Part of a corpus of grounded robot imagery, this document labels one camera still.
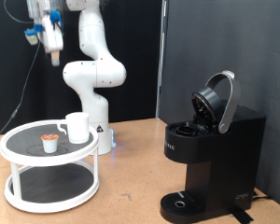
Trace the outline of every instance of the black curtain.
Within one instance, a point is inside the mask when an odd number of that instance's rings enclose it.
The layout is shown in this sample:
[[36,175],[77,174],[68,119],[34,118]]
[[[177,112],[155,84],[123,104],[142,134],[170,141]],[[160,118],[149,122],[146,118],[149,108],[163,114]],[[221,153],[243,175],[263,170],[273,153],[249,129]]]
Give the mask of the black curtain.
[[[0,130],[16,109],[36,46],[23,31],[32,24],[12,20],[0,0]],[[29,21],[26,1],[7,0],[11,15]],[[127,79],[116,88],[95,89],[109,102],[109,121],[149,119],[155,116],[160,55],[161,0],[112,0],[102,11],[106,42],[112,55],[127,70]],[[6,131],[27,122],[62,119],[80,111],[77,94],[63,81],[69,62],[91,60],[78,46],[79,12],[64,12],[64,49],[59,67],[53,67],[40,47],[21,108]]]
[[[191,95],[232,71],[240,105],[267,116],[257,187],[280,203],[280,0],[170,0],[161,119],[191,120]],[[227,99],[228,82],[217,86]]]

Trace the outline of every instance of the mug handle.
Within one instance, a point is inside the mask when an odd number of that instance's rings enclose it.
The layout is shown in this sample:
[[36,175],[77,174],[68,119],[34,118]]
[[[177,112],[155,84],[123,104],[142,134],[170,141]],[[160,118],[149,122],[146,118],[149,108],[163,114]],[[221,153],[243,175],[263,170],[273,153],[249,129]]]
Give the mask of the mug handle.
[[62,128],[60,127],[60,125],[62,125],[62,124],[67,124],[66,119],[62,119],[62,120],[60,120],[60,121],[57,123],[57,128],[58,128],[58,130],[59,130],[60,132],[62,132],[62,133],[65,133],[65,135],[66,135],[66,130],[65,130],[65,129],[62,129]]

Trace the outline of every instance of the white mug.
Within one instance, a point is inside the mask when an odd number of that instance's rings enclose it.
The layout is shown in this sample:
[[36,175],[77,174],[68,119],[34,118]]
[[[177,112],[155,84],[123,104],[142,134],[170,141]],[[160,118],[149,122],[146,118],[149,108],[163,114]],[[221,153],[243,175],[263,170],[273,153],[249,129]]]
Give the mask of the white mug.
[[90,139],[89,115],[84,112],[76,112],[65,116],[57,123],[60,132],[66,134],[66,130],[60,127],[61,124],[67,124],[68,140],[73,144],[86,143]]

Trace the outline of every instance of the black coffee maker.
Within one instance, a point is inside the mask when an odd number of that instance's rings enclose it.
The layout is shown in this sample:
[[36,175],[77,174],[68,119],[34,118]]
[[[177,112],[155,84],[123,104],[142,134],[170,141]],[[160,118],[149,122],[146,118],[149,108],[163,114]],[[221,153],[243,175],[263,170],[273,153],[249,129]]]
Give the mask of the black coffee maker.
[[[224,78],[231,84],[228,102],[213,90]],[[266,118],[238,106],[240,95],[234,73],[216,74],[192,94],[194,119],[166,127],[166,157],[188,165],[185,190],[161,199],[167,221],[195,223],[227,214],[241,219],[251,207]]]

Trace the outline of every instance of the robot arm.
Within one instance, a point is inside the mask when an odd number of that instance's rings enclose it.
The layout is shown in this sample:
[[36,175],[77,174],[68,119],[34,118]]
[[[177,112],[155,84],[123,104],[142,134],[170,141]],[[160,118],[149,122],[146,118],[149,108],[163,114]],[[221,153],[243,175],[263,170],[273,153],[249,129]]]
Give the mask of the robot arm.
[[83,112],[89,114],[92,128],[98,130],[99,154],[109,152],[113,132],[108,126],[108,101],[94,88],[116,87],[125,81],[126,70],[108,50],[105,27],[98,0],[66,0],[72,11],[81,11],[78,24],[79,46],[94,61],[68,63],[63,70],[65,83],[78,94]]
[[63,49],[63,20],[61,0],[27,0],[29,17],[34,19],[33,29],[25,35],[31,45],[39,41],[50,54],[53,66],[59,65],[59,51]]

